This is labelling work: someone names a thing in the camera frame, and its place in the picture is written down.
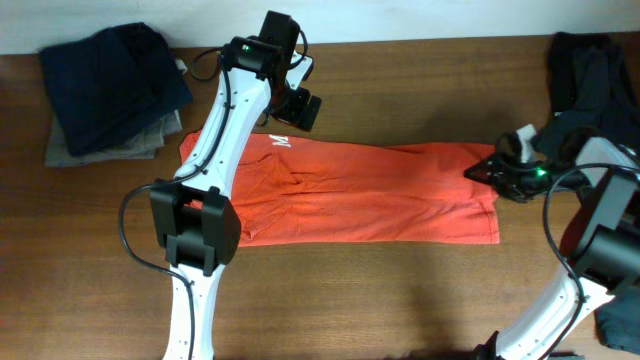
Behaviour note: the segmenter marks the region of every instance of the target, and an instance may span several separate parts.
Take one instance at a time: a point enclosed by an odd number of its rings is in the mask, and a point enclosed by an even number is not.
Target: black cable
[[[222,64],[222,57],[220,56],[220,54],[217,54],[218,57],[218,64]],[[133,260],[135,260],[137,263],[139,263],[142,266],[145,266],[149,269],[152,270],[156,270],[162,274],[165,275],[169,275],[172,277],[175,277],[176,279],[182,281],[182,283],[184,284],[185,289],[187,290],[187,297],[189,298],[189,316],[190,316],[190,321],[191,321],[191,335],[190,335],[190,342],[189,342],[189,357],[187,359],[192,359],[193,358],[193,343],[194,343],[194,339],[195,339],[195,332],[196,332],[196,319],[195,319],[195,310],[194,310],[194,305],[193,305],[193,291],[191,290],[191,284],[189,283],[189,280],[187,280],[184,276],[162,268],[158,265],[152,264],[148,261],[142,260],[140,257],[138,257],[133,250],[131,249],[131,246],[129,246],[129,242],[127,241],[127,237],[125,235],[124,232],[124,216],[125,216],[125,211],[127,210],[127,205],[129,204],[129,201],[131,201],[131,199],[135,198],[136,196],[142,194],[145,191],[150,191],[152,189],[155,188],[159,188],[159,187],[163,187],[163,186],[169,186],[169,185],[175,185],[175,184],[179,184],[181,182],[187,181],[189,179],[192,179],[194,177],[196,177],[197,175],[199,175],[209,164],[209,162],[211,162],[211,159],[213,158],[213,155],[215,154],[216,150],[218,149],[218,145],[220,145],[220,141],[222,139],[222,134],[227,126],[227,122],[229,120],[229,112],[231,111],[231,82],[229,81],[229,73],[227,71],[227,69],[224,68],[224,65],[220,65],[220,67],[222,68],[222,74],[224,75],[224,83],[226,86],[226,93],[227,93],[227,102],[224,104],[224,115],[222,118],[222,122],[220,123],[220,128],[218,129],[218,134],[216,135],[216,138],[213,142],[213,146],[211,147],[211,151],[209,151],[209,154],[207,154],[207,157],[204,159],[204,161],[202,162],[202,165],[196,165],[195,166],[195,170],[190,173],[189,175],[186,176],[182,176],[182,177],[178,177],[175,178],[173,180],[170,181],[166,181],[166,182],[162,182],[162,183],[154,183],[154,184],[146,184],[146,185],[142,185],[140,187],[137,187],[133,190],[131,190],[122,200],[122,203],[120,204],[120,209],[118,211],[118,232],[120,233],[120,240],[122,241],[122,245],[124,245],[125,250],[127,251],[127,254],[129,254],[129,256],[131,256],[133,258]]]
[[[558,261],[560,261],[560,263],[565,268],[565,270],[567,270],[567,272],[569,273],[569,276],[571,277],[571,279],[573,279],[573,281],[576,283],[576,287],[578,288],[578,305],[576,307],[575,312],[573,313],[573,316],[571,316],[571,320],[569,320],[569,323],[567,324],[567,326],[562,330],[562,332],[560,333],[558,338],[553,342],[553,344],[551,344],[551,346],[539,358],[539,360],[544,360],[549,355],[551,355],[551,353],[556,348],[556,346],[558,346],[558,344],[564,339],[564,337],[569,333],[569,331],[571,331],[571,328],[573,327],[575,322],[578,320],[578,317],[580,316],[580,312],[582,311],[583,304],[586,301],[585,296],[584,296],[584,289],[582,287],[582,284],[580,283],[580,279],[578,277],[578,274],[576,274],[576,272],[573,270],[573,268],[571,267],[571,265],[569,264],[567,259],[564,256],[562,256],[562,253],[560,252],[560,249],[558,249],[558,246],[553,241],[553,236],[551,235],[551,229],[549,228],[549,206],[551,205],[551,198],[553,197],[553,192],[556,190],[556,188],[558,187],[560,182],[565,177],[573,174],[576,171],[580,171],[580,170],[583,170],[583,169],[591,169],[591,168],[607,168],[607,169],[616,168],[616,169],[631,171],[633,173],[640,174],[640,170],[639,169],[632,168],[632,167],[629,167],[629,166],[622,166],[622,165],[615,165],[615,164],[605,164],[605,163],[584,164],[584,165],[574,166],[571,169],[563,172],[556,179],[556,181],[553,182],[553,184],[549,188],[549,191],[547,192],[547,196],[544,199],[544,207],[542,209],[542,226],[544,227],[544,234],[547,237],[547,242],[549,243],[549,246],[551,247],[551,250],[553,251],[555,256],[558,258]]]
[[[298,59],[296,62],[289,65],[289,70],[295,69],[298,65],[300,65],[300,63],[302,63],[302,60],[304,60],[304,58],[307,57],[307,51],[309,50],[309,43],[307,42],[307,37],[304,35],[304,31],[300,30],[300,36],[302,36],[302,44],[304,46],[302,50],[302,56],[300,56],[300,59]]]
[[[216,76],[218,76],[218,74],[220,73],[220,70],[222,69],[222,65],[220,64],[220,58],[218,57],[218,63],[216,64],[216,69],[213,71],[213,74],[209,77],[200,77],[196,74],[196,64],[198,63],[198,61],[200,61],[200,59],[207,55],[210,54],[212,52],[219,52],[222,51],[221,47],[215,47],[215,48],[211,48],[209,50],[205,50],[203,52],[201,52],[200,54],[198,54],[195,58],[193,58],[193,60],[191,60],[191,66],[189,66],[189,71],[191,72],[191,77],[194,78],[195,80],[201,81],[201,82],[207,82],[207,81],[211,81],[213,80]]]

